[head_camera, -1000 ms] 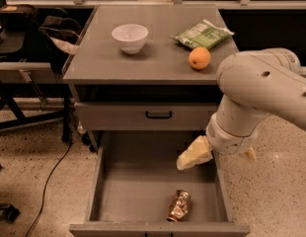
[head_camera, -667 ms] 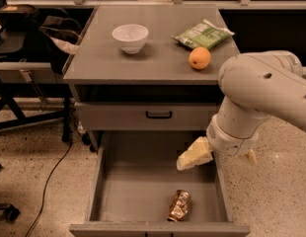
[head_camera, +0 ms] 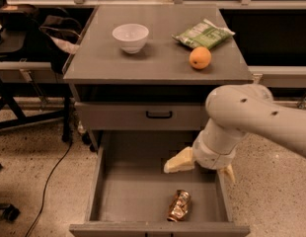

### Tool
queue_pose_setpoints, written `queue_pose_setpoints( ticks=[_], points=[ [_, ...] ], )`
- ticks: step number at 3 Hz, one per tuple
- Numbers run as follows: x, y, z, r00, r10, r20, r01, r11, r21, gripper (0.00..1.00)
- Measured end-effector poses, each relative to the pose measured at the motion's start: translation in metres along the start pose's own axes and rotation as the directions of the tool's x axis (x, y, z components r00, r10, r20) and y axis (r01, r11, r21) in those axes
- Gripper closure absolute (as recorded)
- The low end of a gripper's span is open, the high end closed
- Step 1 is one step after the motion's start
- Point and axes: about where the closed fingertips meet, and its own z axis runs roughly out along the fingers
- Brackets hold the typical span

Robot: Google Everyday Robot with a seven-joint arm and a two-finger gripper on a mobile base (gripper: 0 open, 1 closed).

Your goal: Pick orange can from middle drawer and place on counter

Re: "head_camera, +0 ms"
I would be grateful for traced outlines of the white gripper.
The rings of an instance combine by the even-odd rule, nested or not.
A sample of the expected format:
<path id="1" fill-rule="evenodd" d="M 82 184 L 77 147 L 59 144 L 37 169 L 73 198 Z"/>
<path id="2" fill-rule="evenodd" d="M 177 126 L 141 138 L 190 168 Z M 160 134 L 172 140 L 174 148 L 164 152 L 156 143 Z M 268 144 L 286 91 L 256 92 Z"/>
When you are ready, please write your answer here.
<path id="1" fill-rule="evenodd" d="M 164 165 L 164 172 L 177 173 L 194 168 L 196 161 L 205 169 L 218 170 L 228 180 L 235 183 L 233 167 L 230 164 L 235 157 L 237 139 L 226 134 L 214 134 L 201 131 L 192 148 L 186 147 Z"/>

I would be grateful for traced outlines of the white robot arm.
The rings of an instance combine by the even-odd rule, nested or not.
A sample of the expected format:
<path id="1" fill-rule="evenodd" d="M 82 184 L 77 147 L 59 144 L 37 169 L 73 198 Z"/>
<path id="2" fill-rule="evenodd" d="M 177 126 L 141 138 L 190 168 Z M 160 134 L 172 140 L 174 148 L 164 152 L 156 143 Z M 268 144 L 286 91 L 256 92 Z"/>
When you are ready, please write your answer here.
<path id="1" fill-rule="evenodd" d="M 306 158 L 306 111 L 277 105 L 260 84 L 226 85 L 205 101 L 208 121 L 191 147 L 164 165 L 166 173 L 189 171 L 195 165 L 217 170 L 230 180 L 236 146 L 247 134 L 257 134 Z"/>

